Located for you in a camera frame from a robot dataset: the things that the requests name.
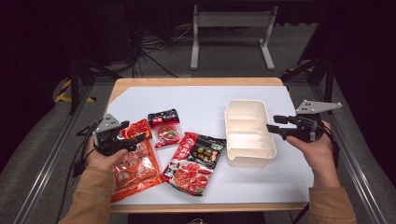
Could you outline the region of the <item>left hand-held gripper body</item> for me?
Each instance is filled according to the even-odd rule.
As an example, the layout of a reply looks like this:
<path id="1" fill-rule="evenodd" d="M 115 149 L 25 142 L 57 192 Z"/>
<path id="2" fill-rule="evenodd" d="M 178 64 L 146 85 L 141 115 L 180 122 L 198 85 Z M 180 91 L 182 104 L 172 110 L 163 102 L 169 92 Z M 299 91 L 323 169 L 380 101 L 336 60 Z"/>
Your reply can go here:
<path id="1" fill-rule="evenodd" d="M 124 139 L 118 138 L 121 130 L 123 129 L 120 127 L 120 121 L 111 114 L 106 114 L 92 132 L 94 147 L 104 156 L 111 156 L 125 149 Z"/>

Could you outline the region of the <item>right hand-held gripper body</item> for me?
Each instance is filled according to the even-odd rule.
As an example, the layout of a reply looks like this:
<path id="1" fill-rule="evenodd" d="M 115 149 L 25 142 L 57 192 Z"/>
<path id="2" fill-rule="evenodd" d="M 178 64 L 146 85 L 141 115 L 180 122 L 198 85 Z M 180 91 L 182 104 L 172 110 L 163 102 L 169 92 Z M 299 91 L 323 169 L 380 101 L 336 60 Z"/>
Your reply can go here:
<path id="1" fill-rule="evenodd" d="M 324 133 L 328 133 L 329 131 L 322 122 L 320 114 L 322 112 L 332 112 L 334 109 L 341 107 L 341 103 L 303 100 L 295 110 L 297 129 L 307 132 L 307 137 L 302 137 L 301 140 L 311 143 L 319 140 Z"/>

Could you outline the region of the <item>small red black packet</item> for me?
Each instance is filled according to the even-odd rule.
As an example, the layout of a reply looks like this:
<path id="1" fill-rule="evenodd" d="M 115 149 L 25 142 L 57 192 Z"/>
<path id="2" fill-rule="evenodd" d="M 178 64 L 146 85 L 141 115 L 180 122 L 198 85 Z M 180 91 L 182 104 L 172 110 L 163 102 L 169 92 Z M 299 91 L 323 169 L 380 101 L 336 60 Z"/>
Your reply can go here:
<path id="1" fill-rule="evenodd" d="M 148 124 L 155 134 L 156 148 L 178 144 L 182 139 L 179 116 L 174 108 L 148 114 Z"/>

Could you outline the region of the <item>white divided plastic box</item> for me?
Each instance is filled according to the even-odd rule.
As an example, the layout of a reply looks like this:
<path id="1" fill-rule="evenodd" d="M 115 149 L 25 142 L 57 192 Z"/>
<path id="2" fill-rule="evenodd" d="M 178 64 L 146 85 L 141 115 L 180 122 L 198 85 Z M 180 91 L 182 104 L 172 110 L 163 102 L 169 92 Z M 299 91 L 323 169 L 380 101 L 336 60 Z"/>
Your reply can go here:
<path id="1" fill-rule="evenodd" d="M 231 100 L 224 111 L 228 163 L 239 167 L 264 167 L 276 156 L 265 103 Z"/>

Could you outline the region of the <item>orange sauce packet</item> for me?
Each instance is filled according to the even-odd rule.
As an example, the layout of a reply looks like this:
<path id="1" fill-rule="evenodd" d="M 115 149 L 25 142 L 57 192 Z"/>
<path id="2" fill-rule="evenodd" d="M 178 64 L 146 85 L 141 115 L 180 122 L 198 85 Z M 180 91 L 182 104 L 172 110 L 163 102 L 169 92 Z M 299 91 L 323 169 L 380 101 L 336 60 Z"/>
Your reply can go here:
<path id="1" fill-rule="evenodd" d="M 145 140 L 137 145 L 135 151 L 130 151 L 112 168 L 115 176 L 111 198 L 113 203 L 160 185 L 163 182 L 160 164 L 151 143 L 151 128 L 146 119 L 141 119 L 121 130 L 118 138 L 123 140 L 141 133 L 146 135 Z"/>

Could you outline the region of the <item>large red black packet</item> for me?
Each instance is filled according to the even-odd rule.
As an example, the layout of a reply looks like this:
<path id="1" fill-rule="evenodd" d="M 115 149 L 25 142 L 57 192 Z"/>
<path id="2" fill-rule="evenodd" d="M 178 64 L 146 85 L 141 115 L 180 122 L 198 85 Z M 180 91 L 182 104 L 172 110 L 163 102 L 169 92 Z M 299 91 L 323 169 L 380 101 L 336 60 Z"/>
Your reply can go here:
<path id="1" fill-rule="evenodd" d="M 225 139 L 185 132 L 162 179 L 180 191 L 201 196 L 225 148 Z"/>

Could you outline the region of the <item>person's left hand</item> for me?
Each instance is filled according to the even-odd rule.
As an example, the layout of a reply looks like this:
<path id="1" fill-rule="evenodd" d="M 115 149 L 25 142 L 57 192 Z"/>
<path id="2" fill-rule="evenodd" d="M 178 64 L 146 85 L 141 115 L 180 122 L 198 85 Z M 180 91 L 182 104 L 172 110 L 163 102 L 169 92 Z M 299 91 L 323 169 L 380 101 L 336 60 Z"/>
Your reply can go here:
<path id="1" fill-rule="evenodd" d="M 104 156 L 95 149 L 93 139 L 90 138 L 86 147 L 86 165 L 100 170 L 111 171 L 113 165 L 127 154 L 127 149 L 121 149 L 111 156 Z"/>

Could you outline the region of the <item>person's right hand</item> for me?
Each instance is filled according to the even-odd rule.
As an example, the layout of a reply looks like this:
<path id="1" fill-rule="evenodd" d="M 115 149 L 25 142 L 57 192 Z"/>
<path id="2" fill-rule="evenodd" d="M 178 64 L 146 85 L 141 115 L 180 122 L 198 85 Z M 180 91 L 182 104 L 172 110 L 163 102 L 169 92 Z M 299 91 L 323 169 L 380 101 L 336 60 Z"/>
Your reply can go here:
<path id="1" fill-rule="evenodd" d="M 323 134 L 318 141 L 312 143 L 294 136 L 288 136 L 286 141 L 304 154 L 314 175 L 314 188 L 341 187 L 332 155 L 332 140 L 328 135 Z"/>

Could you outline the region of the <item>black tripod stand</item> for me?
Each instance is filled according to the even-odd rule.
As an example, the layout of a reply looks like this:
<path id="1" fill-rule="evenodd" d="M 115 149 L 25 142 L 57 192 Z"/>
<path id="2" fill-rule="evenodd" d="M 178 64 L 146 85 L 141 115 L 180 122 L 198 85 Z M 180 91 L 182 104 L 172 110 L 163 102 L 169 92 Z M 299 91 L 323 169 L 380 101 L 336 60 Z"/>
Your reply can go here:
<path id="1" fill-rule="evenodd" d="M 92 86 L 95 81 L 94 74 L 90 71 L 93 67 L 106 77 L 110 77 L 114 80 L 120 79 L 120 75 L 105 68 L 104 66 L 88 59 L 81 53 L 81 47 L 79 40 L 84 41 L 83 35 L 79 33 L 78 26 L 70 13 L 68 8 L 65 9 L 66 20 L 69 22 L 70 30 L 66 36 L 69 38 L 69 61 L 70 61 L 70 79 L 72 81 L 71 94 L 72 94 L 72 106 L 70 109 L 71 114 L 75 114 L 78 111 L 78 107 L 81 105 L 82 100 L 80 99 L 80 93 L 78 89 L 78 83 L 82 81 L 84 86 Z"/>
<path id="2" fill-rule="evenodd" d="M 284 72 L 280 79 L 283 82 L 288 81 L 308 68 L 312 68 L 306 82 L 310 86 L 317 86 L 322 79 L 325 79 L 323 101 L 329 103 L 332 100 L 332 56 L 337 44 L 337 27 L 336 13 L 329 8 L 322 16 L 316 30 L 305 46 L 297 62 L 298 67 L 290 72 Z"/>

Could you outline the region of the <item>yellow black striped tape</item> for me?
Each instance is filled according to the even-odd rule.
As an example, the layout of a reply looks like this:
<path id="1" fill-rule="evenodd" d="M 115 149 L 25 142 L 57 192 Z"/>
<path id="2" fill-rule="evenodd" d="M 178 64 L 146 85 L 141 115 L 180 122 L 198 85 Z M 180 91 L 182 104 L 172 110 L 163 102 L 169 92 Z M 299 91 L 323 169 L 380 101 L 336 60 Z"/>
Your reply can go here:
<path id="1" fill-rule="evenodd" d="M 67 96 L 66 92 L 68 89 L 71 87 L 71 79 L 68 78 L 64 84 L 62 85 L 60 92 L 55 98 L 55 102 L 67 102 L 67 103 L 72 103 L 73 99 L 71 96 Z"/>

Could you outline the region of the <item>white paper sheet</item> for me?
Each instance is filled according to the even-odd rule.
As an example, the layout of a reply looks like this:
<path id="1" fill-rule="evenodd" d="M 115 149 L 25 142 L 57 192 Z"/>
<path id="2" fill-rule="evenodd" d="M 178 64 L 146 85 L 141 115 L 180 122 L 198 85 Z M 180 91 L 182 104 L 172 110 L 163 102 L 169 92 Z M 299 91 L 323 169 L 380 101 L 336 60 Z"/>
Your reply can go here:
<path id="1" fill-rule="evenodd" d="M 294 106 L 284 86 L 131 87 L 108 112 L 120 121 L 136 122 L 150 113 L 174 108 L 184 132 L 225 136 L 224 110 L 231 100 L 261 100 L 270 117 L 292 115 Z M 129 205 L 305 203 L 313 175 L 302 153 L 274 137 L 276 157 L 264 167 L 236 167 L 222 153 L 201 196 L 191 196 L 162 183 L 115 203 Z"/>

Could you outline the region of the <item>aluminium rail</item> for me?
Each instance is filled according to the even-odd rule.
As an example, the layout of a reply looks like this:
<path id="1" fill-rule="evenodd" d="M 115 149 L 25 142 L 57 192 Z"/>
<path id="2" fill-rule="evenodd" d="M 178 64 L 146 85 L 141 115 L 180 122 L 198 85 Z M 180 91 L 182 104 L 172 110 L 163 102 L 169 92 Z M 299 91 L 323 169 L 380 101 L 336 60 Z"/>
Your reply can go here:
<path id="1" fill-rule="evenodd" d="M 77 108 L 71 115 L 66 117 L 66 121 L 58 135 L 56 142 L 54 143 L 45 163 L 43 164 L 41 170 L 39 171 L 35 183 L 31 187 L 29 194 L 26 196 L 24 203 L 21 206 L 19 213 L 16 215 L 12 224 L 27 224 L 33 211 L 47 186 L 53 170 L 61 157 L 64 150 L 64 145 L 67 137 L 69 136 L 79 113 L 84 106 L 86 99 L 90 96 L 92 92 L 92 86 L 85 86 L 81 88 L 81 93 L 78 98 Z"/>
<path id="2" fill-rule="evenodd" d="M 359 224 L 391 224 L 387 209 L 393 186 L 368 147 L 342 93 L 335 89 L 333 98 L 343 104 L 332 115 L 325 115 L 334 128 L 341 148 L 341 179 L 346 183 Z"/>

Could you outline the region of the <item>white metal stand frame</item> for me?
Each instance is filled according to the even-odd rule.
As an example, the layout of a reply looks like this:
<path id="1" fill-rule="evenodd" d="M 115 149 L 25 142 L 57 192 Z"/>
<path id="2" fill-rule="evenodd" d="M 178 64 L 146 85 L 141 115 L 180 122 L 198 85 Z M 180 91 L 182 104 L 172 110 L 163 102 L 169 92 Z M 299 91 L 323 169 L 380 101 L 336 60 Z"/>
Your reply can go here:
<path id="1" fill-rule="evenodd" d="M 191 70 L 198 69 L 199 62 L 199 28 L 200 27 L 261 27 L 265 34 L 258 41 L 262 57 L 269 71 L 275 70 L 275 64 L 268 49 L 270 35 L 276 21 L 278 7 L 264 11 L 200 11 L 193 8 L 193 40 L 191 47 Z"/>

